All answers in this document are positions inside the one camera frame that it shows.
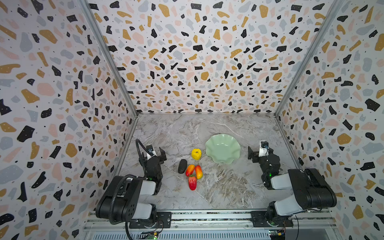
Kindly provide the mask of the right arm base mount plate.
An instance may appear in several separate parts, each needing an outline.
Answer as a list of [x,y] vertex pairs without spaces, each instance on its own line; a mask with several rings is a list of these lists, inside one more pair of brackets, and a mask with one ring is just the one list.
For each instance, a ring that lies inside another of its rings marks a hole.
[[252,211],[251,222],[254,228],[293,227],[293,221],[288,216],[279,216],[271,211]]

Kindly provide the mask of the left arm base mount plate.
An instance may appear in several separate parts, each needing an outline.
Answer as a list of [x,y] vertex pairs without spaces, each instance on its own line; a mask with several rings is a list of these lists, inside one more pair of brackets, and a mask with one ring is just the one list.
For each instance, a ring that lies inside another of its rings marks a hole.
[[146,220],[130,222],[130,229],[169,229],[171,227],[172,212],[157,212]]

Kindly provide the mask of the red orange fake mango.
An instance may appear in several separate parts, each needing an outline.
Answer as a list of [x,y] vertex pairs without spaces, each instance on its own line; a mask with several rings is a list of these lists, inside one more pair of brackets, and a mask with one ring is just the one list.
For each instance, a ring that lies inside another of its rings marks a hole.
[[193,177],[194,176],[194,172],[195,172],[195,168],[196,166],[195,165],[189,165],[186,169],[186,176],[187,177]]

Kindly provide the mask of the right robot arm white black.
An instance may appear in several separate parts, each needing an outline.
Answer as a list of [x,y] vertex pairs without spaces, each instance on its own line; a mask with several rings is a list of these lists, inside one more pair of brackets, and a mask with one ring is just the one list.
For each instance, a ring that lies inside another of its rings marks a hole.
[[318,170],[288,169],[286,173],[280,174],[280,158],[274,154],[268,142],[262,141],[258,151],[248,147],[248,159],[259,164],[265,188],[270,191],[293,191],[291,196],[283,200],[270,202],[265,211],[251,212],[254,227],[265,223],[272,227],[292,227],[290,217],[295,214],[336,206],[336,194]]

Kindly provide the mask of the dark fake avocado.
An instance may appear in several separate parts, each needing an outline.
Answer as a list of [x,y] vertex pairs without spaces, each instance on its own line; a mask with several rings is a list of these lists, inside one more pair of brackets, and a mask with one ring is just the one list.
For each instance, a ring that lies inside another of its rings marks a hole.
[[188,167],[188,162],[185,159],[181,159],[178,166],[178,173],[183,174],[185,173],[186,169]]

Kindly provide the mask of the orange yellow fake mango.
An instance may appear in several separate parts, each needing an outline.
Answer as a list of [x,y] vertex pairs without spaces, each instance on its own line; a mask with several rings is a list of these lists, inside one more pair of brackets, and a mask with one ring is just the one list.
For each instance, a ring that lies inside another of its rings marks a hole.
[[196,172],[196,178],[200,180],[203,177],[203,170],[200,165],[196,165],[195,172]]

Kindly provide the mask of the red fake strawberry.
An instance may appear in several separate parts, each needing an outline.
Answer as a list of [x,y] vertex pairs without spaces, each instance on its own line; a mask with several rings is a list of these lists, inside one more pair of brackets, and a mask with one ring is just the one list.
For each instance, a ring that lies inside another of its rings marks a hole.
[[194,191],[197,188],[197,178],[195,176],[189,176],[188,184],[191,191]]

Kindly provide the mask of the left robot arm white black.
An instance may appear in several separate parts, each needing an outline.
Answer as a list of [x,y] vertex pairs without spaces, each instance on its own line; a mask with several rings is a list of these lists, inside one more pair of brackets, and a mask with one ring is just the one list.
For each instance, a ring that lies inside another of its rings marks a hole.
[[163,179],[161,164],[167,157],[162,148],[159,148],[159,155],[151,145],[147,150],[152,154],[140,156],[146,175],[115,176],[96,207],[97,218],[108,220],[112,225],[131,222],[147,228],[157,223],[156,206],[140,203],[139,198],[159,193]]

